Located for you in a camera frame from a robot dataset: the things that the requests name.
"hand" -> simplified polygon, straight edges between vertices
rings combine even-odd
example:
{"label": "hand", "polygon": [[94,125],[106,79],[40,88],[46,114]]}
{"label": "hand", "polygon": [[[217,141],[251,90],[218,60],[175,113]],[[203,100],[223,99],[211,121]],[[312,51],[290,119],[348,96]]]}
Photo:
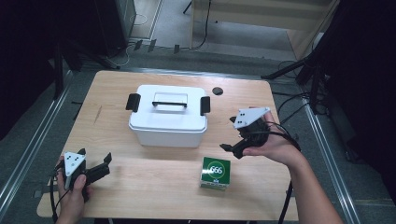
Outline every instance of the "hand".
{"label": "hand", "polygon": [[[267,122],[271,132],[284,133],[275,125],[271,112],[264,114],[263,120]],[[269,134],[267,142],[262,147],[247,147],[243,154],[244,156],[265,156],[287,166],[293,165],[303,156],[291,142],[274,134]]]}
{"label": "hand", "polygon": [[59,215],[57,224],[60,223],[78,223],[84,214],[84,198],[82,196],[82,189],[85,186],[86,176],[79,175],[75,181],[73,190],[64,189],[64,176],[63,172],[59,171],[58,175],[58,190],[59,198],[61,199],[61,214]]}

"green box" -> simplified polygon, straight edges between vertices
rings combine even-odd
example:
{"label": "green box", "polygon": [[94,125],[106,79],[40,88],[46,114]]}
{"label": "green box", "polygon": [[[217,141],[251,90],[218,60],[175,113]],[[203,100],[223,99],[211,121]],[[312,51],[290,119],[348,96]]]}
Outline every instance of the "green box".
{"label": "green box", "polygon": [[226,190],[230,185],[231,162],[204,157],[201,188]]}

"chair leg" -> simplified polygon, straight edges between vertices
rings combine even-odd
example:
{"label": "chair leg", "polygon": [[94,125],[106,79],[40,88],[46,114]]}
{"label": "chair leg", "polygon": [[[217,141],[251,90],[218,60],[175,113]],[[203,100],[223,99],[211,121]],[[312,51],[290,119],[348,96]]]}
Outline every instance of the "chair leg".
{"label": "chair leg", "polygon": [[184,9],[183,14],[186,14],[187,9],[189,9],[189,7],[191,6],[191,1],[189,3],[189,5],[186,7],[186,9]]}

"black cable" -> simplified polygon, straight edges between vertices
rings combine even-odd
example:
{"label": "black cable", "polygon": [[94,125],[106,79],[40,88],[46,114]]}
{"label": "black cable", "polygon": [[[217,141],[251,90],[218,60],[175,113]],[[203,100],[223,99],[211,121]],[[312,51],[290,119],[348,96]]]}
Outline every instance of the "black cable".
{"label": "black cable", "polygon": [[277,222],[278,224],[282,224],[283,220],[285,219],[285,215],[286,215],[286,212],[288,211],[289,202],[290,202],[292,193],[293,193],[293,184],[290,181],[288,191],[286,192],[286,199],[285,199],[285,202],[283,203],[282,212],[280,213],[279,220]]}
{"label": "black cable", "polygon": [[278,115],[280,114],[280,109],[281,109],[281,108],[283,107],[283,105],[285,105],[287,102],[289,102],[289,101],[291,101],[291,100],[293,100],[293,99],[295,99],[295,98],[297,98],[297,97],[305,97],[305,98],[307,98],[308,96],[309,96],[309,92],[303,92],[303,93],[300,93],[300,94],[293,95],[292,97],[290,97],[289,99],[287,99],[286,101],[284,101],[284,102],[279,106],[278,110],[276,111],[277,114],[278,114]]}
{"label": "black cable", "polygon": [[301,151],[300,146],[298,145],[297,141],[294,140],[289,134],[277,133],[277,132],[252,132],[252,133],[249,133],[249,134],[257,134],[257,133],[268,133],[268,134],[281,136],[284,139],[288,140],[295,148],[297,148],[299,151]]}
{"label": "black cable", "polygon": [[[279,64],[277,65],[277,70],[278,70],[278,71],[280,70],[280,65],[281,65],[282,63],[295,63],[295,61],[283,61],[283,62],[279,63]],[[287,73],[283,74],[283,76],[288,77],[288,78],[297,78],[298,74],[296,74],[295,69],[293,70],[293,73],[294,73],[295,77],[289,77],[288,75],[286,75]]]}
{"label": "black cable", "polygon": [[280,129],[283,133],[287,134],[288,136],[291,136],[290,133],[288,132],[288,130],[286,130],[283,126],[281,126],[280,124],[276,123],[276,122],[272,122],[272,121],[265,121],[265,123],[267,124],[274,124],[278,129]]}
{"label": "black cable", "polygon": [[64,198],[64,196],[66,196],[66,194],[67,194],[69,191],[70,191],[70,189],[68,189],[67,192],[66,192],[64,195],[62,195],[62,197],[58,200],[58,202],[57,202],[56,205],[55,205],[55,209],[58,208],[59,203],[61,202],[61,200]]}
{"label": "black cable", "polygon": [[210,13],[210,6],[212,5],[212,1],[209,0],[209,7],[207,8],[207,15],[206,15],[206,23],[205,23],[205,37],[204,40],[202,41],[202,43],[197,46],[197,47],[193,47],[193,48],[181,48],[181,49],[189,49],[189,50],[198,50],[201,48],[201,46],[206,42],[206,38],[207,38],[207,23],[209,21],[209,13]]}
{"label": "black cable", "polygon": [[283,96],[294,96],[295,94],[293,93],[285,93],[285,92],[280,92],[280,91],[271,91],[273,95],[283,95]]}
{"label": "black cable", "polygon": [[56,214],[56,208],[58,207],[58,203],[61,201],[61,199],[56,203],[55,205],[55,199],[53,197],[53,181],[55,180],[56,176],[58,175],[58,170],[60,168],[64,167],[64,161],[60,161],[58,165],[55,166],[53,169],[53,172],[50,175],[50,181],[49,181],[49,199],[50,199],[50,206],[52,209],[52,220],[55,223],[58,220],[58,215]]}
{"label": "black cable", "polygon": [[280,124],[284,124],[286,123],[286,121],[288,121],[289,119],[291,119],[294,115],[296,115],[301,109],[303,109],[306,105],[309,105],[309,103],[303,104],[302,106],[300,106],[296,111],[294,111],[293,113],[291,113],[287,118],[282,119],[280,121]]}

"black curtain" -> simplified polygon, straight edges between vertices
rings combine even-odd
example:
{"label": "black curtain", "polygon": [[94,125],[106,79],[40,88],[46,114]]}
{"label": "black curtain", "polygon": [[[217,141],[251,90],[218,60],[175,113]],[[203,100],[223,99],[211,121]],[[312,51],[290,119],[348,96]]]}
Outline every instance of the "black curtain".
{"label": "black curtain", "polygon": [[315,64],[356,135],[346,143],[383,177],[396,202],[396,3],[342,0]]}
{"label": "black curtain", "polygon": [[0,140],[54,80],[46,6],[40,1],[0,2]]}

